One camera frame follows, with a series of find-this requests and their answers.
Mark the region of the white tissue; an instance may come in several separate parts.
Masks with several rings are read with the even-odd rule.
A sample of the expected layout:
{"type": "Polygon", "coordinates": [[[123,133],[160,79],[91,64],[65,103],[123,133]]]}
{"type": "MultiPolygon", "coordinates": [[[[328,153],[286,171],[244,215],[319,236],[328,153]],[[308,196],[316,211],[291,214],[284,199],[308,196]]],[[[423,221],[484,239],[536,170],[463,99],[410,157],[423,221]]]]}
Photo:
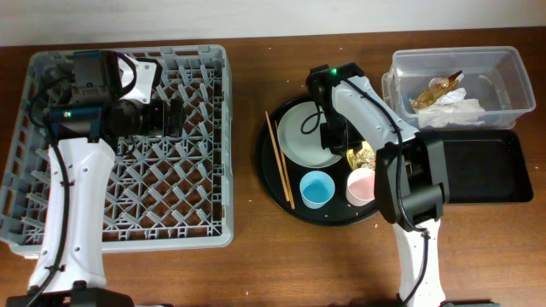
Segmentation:
{"type": "Polygon", "coordinates": [[[479,117],[485,113],[478,99],[467,99],[464,88],[452,90],[441,96],[434,104],[416,109],[421,128],[446,128],[449,125],[481,125],[479,117]]]}

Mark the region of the blue cup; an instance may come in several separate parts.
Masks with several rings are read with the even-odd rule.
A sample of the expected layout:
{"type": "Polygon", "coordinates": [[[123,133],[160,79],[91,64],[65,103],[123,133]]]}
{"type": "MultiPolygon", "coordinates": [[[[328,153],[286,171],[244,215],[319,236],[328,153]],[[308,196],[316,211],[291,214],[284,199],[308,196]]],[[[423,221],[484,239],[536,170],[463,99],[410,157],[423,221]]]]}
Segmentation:
{"type": "Polygon", "coordinates": [[[334,180],[326,172],[310,171],[301,178],[299,191],[305,206],[319,209],[334,197],[334,180]]]}

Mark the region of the grey plate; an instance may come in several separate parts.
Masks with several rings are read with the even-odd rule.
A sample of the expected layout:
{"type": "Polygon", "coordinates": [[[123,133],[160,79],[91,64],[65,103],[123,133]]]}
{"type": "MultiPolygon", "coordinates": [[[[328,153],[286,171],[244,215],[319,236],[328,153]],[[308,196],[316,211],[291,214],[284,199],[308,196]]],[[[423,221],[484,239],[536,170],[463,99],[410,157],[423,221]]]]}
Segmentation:
{"type": "Polygon", "coordinates": [[[337,163],[341,156],[322,147],[319,129],[307,135],[301,132],[301,125],[304,125],[305,131],[314,126],[316,112],[313,101],[304,101],[290,107],[281,117],[277,138],[283,153],[295,164],[319,169],[337,163]]]}

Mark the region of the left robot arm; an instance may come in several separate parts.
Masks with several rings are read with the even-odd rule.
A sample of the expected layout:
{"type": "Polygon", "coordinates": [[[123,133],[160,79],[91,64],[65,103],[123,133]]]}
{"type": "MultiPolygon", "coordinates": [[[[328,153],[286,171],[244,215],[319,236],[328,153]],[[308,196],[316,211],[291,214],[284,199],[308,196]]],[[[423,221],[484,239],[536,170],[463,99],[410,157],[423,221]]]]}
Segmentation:
{"type": "Polygon", "coordinates": [[[28,292],[8,306],[132,306],[106,288],[102,227],[107,183],[121,138],[183,134],[183,103],[153,99],[163,67],[113,50],[72,55],[73,68],[38,89],[36,103],[59,83],[61,100],[30,121],[49,143],[49,198],[44,239],[28,292]]]}

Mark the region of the pink cup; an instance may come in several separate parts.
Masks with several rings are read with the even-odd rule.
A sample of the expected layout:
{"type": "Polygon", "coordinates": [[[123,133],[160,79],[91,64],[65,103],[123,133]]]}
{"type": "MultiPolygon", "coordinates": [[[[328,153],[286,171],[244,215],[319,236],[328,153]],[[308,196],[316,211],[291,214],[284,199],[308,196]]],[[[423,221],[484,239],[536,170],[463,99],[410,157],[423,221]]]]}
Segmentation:
{"type": "Polygon", "coordinates": [[[347,179],[346,198],[353,206],[366,206],[375,199],[375,172],[366,168],[354,170],[347,179]]]}

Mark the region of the wooden chopstick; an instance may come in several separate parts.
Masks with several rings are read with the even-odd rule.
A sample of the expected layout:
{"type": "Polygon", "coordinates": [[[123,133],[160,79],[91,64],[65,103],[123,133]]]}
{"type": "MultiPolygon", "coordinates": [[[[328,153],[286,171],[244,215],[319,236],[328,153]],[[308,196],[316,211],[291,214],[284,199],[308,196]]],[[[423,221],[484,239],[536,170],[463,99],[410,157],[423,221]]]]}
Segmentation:
{"type": "Polygon", "coordinates": [[[270,122],[270,116],[269,116],[267,111],[265,111],[264,114],[265,114],[266,123],[267,123],[267,127],[268,127],[269,134],[270,134],[270,139],[271,139],[274,155],[275,155],[275,158],[276,158],[277,169],[278,169],[278,172],[279,172],[279,175],[280,175],[280,178],[281,178],[282,189],[283,189],[283,192],[285,194],[286,201],[289,202],[290,201],[289,192],[288,192],[287,184],[286,184],[286,181],[285,181],[284,172],[283,172],[283,169],[282,169],[281,158],[280,158],[280,155],[278,153],[278,148],[277,148],[277,145],[276,145],[276,138],[274,136],[274,131],[272,129],[272,125],[271,125],[271,122],[270,122]]]}
{"type": "Polygon", "coordinates": [[[283,170],[285,186],[286,186],[286,190],[287,190],[287,194],[288,194],[288,201],[289,201],[289,204],[291,206],[291,209],[293,211],[295,211],[293,193],[292,193],[292,189],[291,189],[291,185],[290,185],[290,179],[289,179],[289,176],[288,176],[288,167],[287,167],[284,152],[281,149],[281,144],[280,144],[280,141],[279,141],[280,139],[278,138],[279,135],[278,135],[278,123],[277,122],[275,122],[275,126],[276,126],[276,139],[277,139],[277,144],[278,144],[278,152],[280,154],[280,159],[281,159],[281,163],[282,163],[282,170],[283,170]]]}

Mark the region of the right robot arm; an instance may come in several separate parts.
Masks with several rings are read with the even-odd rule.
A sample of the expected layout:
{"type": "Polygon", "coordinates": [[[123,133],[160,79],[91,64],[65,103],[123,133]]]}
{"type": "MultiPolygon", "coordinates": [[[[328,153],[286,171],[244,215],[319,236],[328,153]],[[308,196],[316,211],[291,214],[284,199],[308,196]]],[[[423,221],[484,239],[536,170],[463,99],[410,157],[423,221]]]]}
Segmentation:
{"type": "Polygon", "coordinates": [[[354,62],[314,67],[305,86],[325,118],[323,148],[344,154],[356,131],[375,151],[375,203],[396,237],[400,304],[444,306],[438,236],[450,188],[443,141],[397,116],[354,62]]]}

